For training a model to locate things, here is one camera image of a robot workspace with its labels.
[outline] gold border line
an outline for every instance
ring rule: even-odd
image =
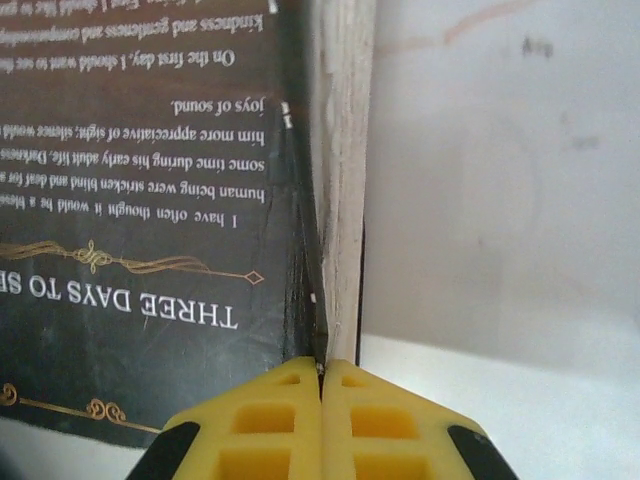
[[[149,262],[116,258],[107,252],[96,250],[93,240],[89,240],[87,248],[78,248],[72,251],[66,250],[58,243],[50,240],[31,243],[29,245],[0,243],[0,258],[5,258],[7,260],[22,260],[38,255],[58,255],[63,258],[72,258],[82,264],[89,265],[91,273],[93,274],[97,272],[99,267],[119,264],[135,275],[147,275],[164,270],[176,270],[180,272],[239,278],[246,280],[251,285],[258,285],[265,280],[265,278],[255,270],[245,274],[211,270],[195,257],[177,256]]]
[[[52,412],[74,415],[76,417],[88,418],[96,421],[104,420],[106,418],[109,422],[120,425],[121,427],[133,428],[135,430],[141,430],[148,433],[158,434],[162,431],[157,428],[140,425],[139,423],[127,422],[127,416],[125,413],[116,403],[113,402],[105,404],[102,400],[93,398],[87,404],[84,411],[76,410],[73,408],[61,407],[60,405],[54,405],[52,403],[22,398],[18,395],[16,387],[11,383],[5,383],[2,387],[2,393],[0,393],[0,406],[11,407],[16,403],[26,405],[28,407],[41,408],[43,410],[50,410]]]

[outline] white surface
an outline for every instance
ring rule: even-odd
[[[365,335],[367,369],[480,423],[521,479],[632,480],[640,388]]]
[[[522,478],[639,478],[638,25],[636,0],[378,4],[363,365]]]
[[[25,480],[124,480],[142,450],[0,420],[0,451]]]

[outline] book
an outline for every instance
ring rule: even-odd
[[[0,415],[145,447],[313,353],[325,310],[355,360],[367,35],[329,88],[320,3],[25,5],[0,5]],[[353,132],[321,114],[349,96]]]

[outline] dark page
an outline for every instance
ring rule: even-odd
[[[0,415],[146,446],[308,353],[278,23],[0,3]]]

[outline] wall stain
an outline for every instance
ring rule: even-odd
[[[574,137],[571,139],[571,146],[574,150],[596,150],[600,146],[600,138],[596,135],[588,137]]]
[[[522,42],[522,56],[540,55],[547,60],[553,57],[553,44],[547,40],[533,40],[531,37],[525,37]]]
[[[447,28],[441,38],[431,36],[413,37],[403,42],[380,45],[375,49],[376,56],[386,56],[396,53],[421,50],[425,48],[443,47],[452,45],[458,38],[474,30],[483,23],[518,13],[542,0],[509,0],[497,3],[471,15],[464,17],[455,25]]]

